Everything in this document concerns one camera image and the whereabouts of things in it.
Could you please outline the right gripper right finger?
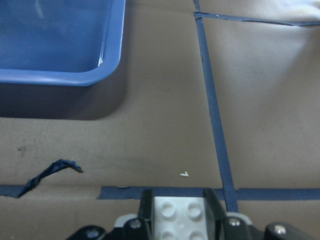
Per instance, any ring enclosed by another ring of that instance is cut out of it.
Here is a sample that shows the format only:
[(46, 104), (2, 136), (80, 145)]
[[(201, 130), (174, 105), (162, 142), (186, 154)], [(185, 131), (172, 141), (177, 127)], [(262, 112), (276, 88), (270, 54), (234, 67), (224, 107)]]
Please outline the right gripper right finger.
[(203, 190), (207, 236), (209, 240), (313, 240), (304, 231), (284, 222), (272, 222), (259, 230), (234, 212), (226, 212), (215, 191)]

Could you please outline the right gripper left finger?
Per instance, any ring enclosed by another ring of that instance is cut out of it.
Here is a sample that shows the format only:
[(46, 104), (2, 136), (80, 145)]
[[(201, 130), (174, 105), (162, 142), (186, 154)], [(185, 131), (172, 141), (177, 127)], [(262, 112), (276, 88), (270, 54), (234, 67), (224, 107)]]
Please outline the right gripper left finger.
[(107, 232), (96, 225), (80, 228), (68, 237), (69, 240), (151, 240), (154, 217), (154, 192), (142, 191), (137, 216), (125, 220), (122, 226), (115, 226)]

